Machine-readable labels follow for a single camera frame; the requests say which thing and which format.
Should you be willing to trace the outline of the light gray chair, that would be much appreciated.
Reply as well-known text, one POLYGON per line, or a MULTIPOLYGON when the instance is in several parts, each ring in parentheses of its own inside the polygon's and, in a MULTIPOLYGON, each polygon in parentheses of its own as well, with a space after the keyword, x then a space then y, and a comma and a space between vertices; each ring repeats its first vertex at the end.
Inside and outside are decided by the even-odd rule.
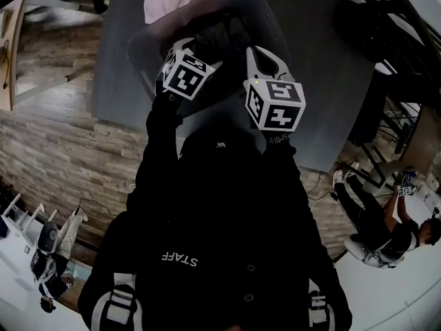
POLYGON ((382 253, 390 241, 387 241, 376 250, 370 250, 363 242, 358 241, 357 238, 358 236, 356 234, 347 237, 344 240, 345 248, 352 256, 367 266, 380 269, 395 268, 399 263, 404 261, 404 257, 392 259, 382 253))

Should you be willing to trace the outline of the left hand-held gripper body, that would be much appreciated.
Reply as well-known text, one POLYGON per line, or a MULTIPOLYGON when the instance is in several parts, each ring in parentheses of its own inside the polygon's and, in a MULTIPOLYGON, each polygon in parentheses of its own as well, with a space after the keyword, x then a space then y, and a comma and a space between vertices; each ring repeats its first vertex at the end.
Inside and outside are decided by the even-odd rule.
POLYGON ((212 76, 207 75, 207 66, 210 65, 194 57, 191 52, 170 52, 156 78, 155 95, 168 91, 193 100, 212 76))

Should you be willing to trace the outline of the person's black jacket torso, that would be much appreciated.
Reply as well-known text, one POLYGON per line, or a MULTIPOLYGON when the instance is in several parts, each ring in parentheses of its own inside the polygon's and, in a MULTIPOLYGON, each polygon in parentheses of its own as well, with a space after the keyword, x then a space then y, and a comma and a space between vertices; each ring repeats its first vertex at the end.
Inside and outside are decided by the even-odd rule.
POLYGON ((305 189, 263 154, 244 132, 199 131, 171 177, 135 186, 79 297, 90 331, 349 331, 305 189))

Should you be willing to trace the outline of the person's right forearm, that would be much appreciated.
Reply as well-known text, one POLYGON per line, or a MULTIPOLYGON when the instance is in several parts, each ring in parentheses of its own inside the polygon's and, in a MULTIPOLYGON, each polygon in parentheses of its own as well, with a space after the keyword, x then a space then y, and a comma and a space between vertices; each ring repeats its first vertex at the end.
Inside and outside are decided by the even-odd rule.
POLYGON ((292 185, 300 181, 300 172, 294 160, 296 148, 290 144, 289 133, 263 131, 266 149, 263 157, 273 178, 292 185))

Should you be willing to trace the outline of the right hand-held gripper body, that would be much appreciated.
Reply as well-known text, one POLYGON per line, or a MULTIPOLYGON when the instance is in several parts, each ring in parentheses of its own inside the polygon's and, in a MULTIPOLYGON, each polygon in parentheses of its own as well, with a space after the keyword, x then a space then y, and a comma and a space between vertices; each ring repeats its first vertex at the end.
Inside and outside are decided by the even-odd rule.
POLYGON ((302 84, 283 72, 251 72, 244 81, 245 108, 259 130, 294 132, 306 108, 302 84))

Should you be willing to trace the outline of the brown wooden table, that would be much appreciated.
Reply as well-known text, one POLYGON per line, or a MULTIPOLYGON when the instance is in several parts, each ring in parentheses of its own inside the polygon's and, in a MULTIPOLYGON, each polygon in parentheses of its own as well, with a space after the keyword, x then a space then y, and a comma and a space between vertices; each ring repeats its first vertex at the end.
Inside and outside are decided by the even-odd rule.
POLYGON ((404 165, 426 174, 441 148, 441 118, 437 112, 422 106, 416 127, 400 158, 404 165))

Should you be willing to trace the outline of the black office chair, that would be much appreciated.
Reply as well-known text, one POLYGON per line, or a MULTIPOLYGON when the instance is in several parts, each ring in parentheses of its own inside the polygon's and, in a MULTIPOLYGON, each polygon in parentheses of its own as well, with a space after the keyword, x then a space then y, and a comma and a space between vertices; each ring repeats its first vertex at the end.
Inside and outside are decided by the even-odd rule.
POLYGON ((371 143, 376 137, 386 103, 384 90, 386 77, 385 74, 378 71, 373 73, 365 100, 347 138, 356 147, 371 143))

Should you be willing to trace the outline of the light wooden table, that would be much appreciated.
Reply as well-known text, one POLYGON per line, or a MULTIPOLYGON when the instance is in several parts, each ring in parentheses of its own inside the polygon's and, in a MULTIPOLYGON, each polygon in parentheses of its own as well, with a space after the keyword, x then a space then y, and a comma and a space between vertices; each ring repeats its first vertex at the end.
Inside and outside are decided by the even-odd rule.
POLYGON ((17 48, 25 0, 0 8, 0 110, 12 111, 16 94, 17 48))

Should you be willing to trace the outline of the person's left forearm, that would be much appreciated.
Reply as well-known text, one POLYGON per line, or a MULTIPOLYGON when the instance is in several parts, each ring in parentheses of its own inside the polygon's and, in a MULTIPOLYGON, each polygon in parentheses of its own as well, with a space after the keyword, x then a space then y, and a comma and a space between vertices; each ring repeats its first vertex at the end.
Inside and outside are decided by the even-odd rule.
POLYGON ((148 187, 154 181, 171 177, 177 167, 176 129, 183 123, 177 110, 182 99, 164 92, 155 97, 147 116, 147 145, 136 173, 137 188, 148 187))

